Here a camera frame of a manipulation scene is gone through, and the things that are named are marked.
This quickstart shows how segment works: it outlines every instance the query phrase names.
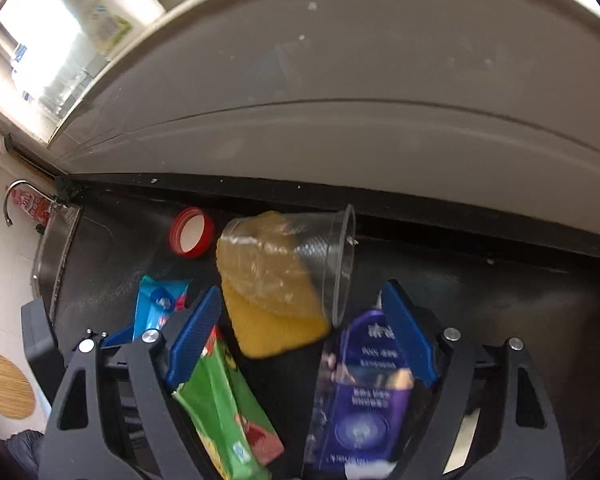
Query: green plastic packaging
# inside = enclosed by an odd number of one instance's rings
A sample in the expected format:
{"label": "green plastic packaging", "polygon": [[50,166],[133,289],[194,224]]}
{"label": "green plastic packaging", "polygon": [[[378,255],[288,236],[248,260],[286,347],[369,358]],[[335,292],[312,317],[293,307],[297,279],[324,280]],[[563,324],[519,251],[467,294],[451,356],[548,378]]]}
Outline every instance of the green plastic packaging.
{"label": "green plastic packaging", "polygon": [[224,480],[269,480],[282,443],[214,328],[189,381],[173,397],[187,410]]}

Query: stainless steel sink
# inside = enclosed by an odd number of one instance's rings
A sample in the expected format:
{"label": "stainless steel sink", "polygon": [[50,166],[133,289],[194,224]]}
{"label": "stainless steel sink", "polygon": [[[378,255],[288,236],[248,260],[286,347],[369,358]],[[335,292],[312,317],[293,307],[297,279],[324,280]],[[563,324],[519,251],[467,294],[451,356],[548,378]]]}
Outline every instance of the stainless steel sink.
{"label": "stainless steel sink", "polygon": [[31,286],[36,298],[42,298],[49,319],[56,316],[56,300],[60,291],[66,255],[74,238],[82,208],[55,203],[45,234],[40,240],[31,273]]}

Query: metal faucet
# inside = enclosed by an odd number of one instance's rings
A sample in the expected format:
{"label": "metal faucet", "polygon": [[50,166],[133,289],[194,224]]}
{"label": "metal faucet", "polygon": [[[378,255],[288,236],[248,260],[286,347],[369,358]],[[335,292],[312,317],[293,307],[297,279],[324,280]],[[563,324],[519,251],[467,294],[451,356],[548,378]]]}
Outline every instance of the metal faucet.
{"label": "metal faucet", "polygon": [[43,197],[49,199],[52,203],[54,203],[54,204],[58,203],[57,196],[49,195],[49,194],[45,193],[44,191],[40,191],[36,186],[31,184],[30,182],[27,182],[26,180],[16,180],[15,182],[12,182],[11,185],[7,188],[7,194],[4,196],[4,205],[2,206],[2,212],[4,213],[4,221],[7,222],[8,227],[11,227],[13,225],[11,218],[9,218],[9,212],[7,211],[7,205],[9,204],[9,195],[11,194],[12,190],[16,189],[18,186],[20,186],[22,184],[26,184],[31,189],[33,189],[35,192],[37,192],[40,195],[42,195]]}

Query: metal bolt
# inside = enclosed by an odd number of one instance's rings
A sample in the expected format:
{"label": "metal bolt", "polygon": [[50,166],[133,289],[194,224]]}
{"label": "metal bolt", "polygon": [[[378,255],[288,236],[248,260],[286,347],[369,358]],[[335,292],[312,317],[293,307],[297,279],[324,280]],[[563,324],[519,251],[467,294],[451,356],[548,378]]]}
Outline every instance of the metal bolt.
{"label": "metal bolt", "polygon": [[155,328],[150,328],[149,330],[145,330],[144,332],[142,332],[141,337],[142,341],[144,341],[145,343],[155,343],[160,337],[160,332],[157,331]]}
{"label": "metal bolt", "polygon": [[95,346],[96,343],[93,342],[93,339],[83,339],[78,345],[78,350],[83,354],[88,354]]}
{"label": "metal bolt", "polygon": [[509,339],[509,346],[512,350],[522,350],[525,347],[525,344],[522,342],[522,339],[512,337]]}
{"label": "metal bolt", "polygon": [[447,341],[458,341],[461,337],[460,331],[457,328],[452,327],[445,328],[443,335]]}

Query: clear plastic cup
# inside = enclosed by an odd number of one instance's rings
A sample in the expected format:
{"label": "clear plastic cup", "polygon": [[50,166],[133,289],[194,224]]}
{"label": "clear plastic cup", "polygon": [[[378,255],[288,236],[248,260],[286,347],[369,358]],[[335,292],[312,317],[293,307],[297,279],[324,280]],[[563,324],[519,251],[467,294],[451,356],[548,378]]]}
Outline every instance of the clear plastic cup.
{"label": "clear plastic cup", "polygon": [[356,234],[353,206],[337,213],[267,212],[229,222],[218,270],[243,297],[284,316],[342,322]]}

